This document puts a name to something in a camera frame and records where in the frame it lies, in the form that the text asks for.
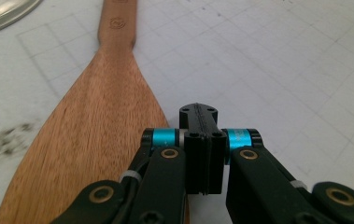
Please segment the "white cutting mat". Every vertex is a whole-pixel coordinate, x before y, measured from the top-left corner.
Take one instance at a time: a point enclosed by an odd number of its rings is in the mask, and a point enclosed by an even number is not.
[[[310,189],[324,180],[354,189],[354,1],[138,5],[135,57],[171,126],[183,105],[212,105],[220,128],[258,129]],[[0,202],[38,129],[97,50],[101,6],[47,0],[0,31]],[[230,223],[224,193],[191,196],[191,223]]]

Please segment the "dark stain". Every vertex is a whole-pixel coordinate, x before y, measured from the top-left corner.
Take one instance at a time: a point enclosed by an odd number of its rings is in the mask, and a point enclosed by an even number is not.
[[[27,134],[34,129],[33,123],[23,123],[0,132],[0,158],[8,158],[28,148],[31,141]]]

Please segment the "spatula handle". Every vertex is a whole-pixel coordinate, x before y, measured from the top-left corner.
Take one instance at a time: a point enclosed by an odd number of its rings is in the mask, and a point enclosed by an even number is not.
[[[104,0],[98,40],[101,48],[133,49],[137,0]]]

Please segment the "wooden spatula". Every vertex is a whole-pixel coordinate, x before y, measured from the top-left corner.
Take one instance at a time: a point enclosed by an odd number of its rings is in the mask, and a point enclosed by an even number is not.
[[[145,128],[167,121],[132,49],[136,0],[105,0],[100,49],[54,109],[14,175],[0,223],[49,223],[92,182],[118,180]]]

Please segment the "zip tie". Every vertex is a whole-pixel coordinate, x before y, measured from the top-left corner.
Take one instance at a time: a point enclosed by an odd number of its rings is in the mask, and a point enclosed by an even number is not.
[[[122,179],[123,179],[124,177],[126,177],[126,176],[135,178],[135,179],[138,181],[138,184],[139,184],[139,183],[141,182],[141,180],[142,180],[141,174],[138,173],[137,171],[134,171],[134,170],[126,170],[123,174],[121,174],[119,182],[121,182]]]
[[[296,189],[298,189],[298,188],[307,189],[307,185],[304,182],[300,181],[300,180],[292,180],[290,183]]]

